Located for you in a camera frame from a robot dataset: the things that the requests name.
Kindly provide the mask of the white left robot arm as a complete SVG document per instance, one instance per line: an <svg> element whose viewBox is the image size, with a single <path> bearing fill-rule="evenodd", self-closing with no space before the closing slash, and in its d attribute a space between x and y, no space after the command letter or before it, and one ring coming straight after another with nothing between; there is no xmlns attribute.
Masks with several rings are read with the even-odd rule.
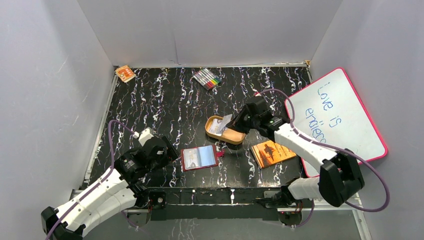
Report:
<svg viewBox="0 0 424 240"><path fill-rule="evenodd" d="M97 225L128 208L153 204L141 180L180 157L166 136L140 137L140 147L122 154L92 185L68 202L41 212L48 240L81 240Z"/></svg>

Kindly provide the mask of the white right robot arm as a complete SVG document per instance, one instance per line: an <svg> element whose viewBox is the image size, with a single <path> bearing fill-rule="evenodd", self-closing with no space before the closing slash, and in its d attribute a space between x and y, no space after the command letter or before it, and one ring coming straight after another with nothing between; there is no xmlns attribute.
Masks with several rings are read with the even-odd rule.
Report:
<svg viewBox="0 0 424 240"><path fill-rule="evenodd" d="M318 177L300 177L282 186L281 199L288 207L295 207L303 199L325 200L339 207L365 185L356 158L343 150L328 149L302 138L288 118L273 115L261 96L252 97L226 127L244 134L257 130L261 136L287 147L315 167Z"/></svg>

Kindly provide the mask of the yellow oval tray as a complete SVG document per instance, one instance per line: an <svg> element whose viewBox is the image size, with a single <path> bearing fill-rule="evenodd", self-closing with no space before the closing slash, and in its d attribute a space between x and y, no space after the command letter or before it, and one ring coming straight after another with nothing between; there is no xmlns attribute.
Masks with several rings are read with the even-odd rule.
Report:
<svg viewBox="0 0 424 240"><path fill-rule="evenodd" d="M223 119L223 117L217 116L217 115L213 115L213 116L209 117L208 120L206 121L206 124L205 124L205 127L204 127L206 134L213 139L217 139L219 141L223 141L223 142L226 142L226 143L229 143L229 144L232 144L232 145L241 144L246 137L245 133L237 132L237 131L232 130L232 129L225 129L221 135L214 134L212 132L213 125L217 124L222 119Z"/></svg>

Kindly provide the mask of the red leather card holder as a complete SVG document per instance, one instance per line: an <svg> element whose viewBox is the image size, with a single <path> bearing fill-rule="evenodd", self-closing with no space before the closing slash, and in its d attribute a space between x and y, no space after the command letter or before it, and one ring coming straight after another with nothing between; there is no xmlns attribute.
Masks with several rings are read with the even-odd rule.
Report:
<svg viewBox="0 0 424 240"><path fill-rule="evenodd" d="M219 165L218 158L223 157L224 154L225 154L224 150L217 151L217 147L215 145L199 146L199 147L193 147L193 148L198 149L200 167L198 167L196 169L185 170L184 169L184 162L183 162L183 160L184 160L183 159L183 150L184 149L182 149L180 151L180 153L181 153L181 165L182 165L182 170L184 172L199 170L199 169L205 169L205 168L209 168L209 167L216 167L216 166Z"/></svg>

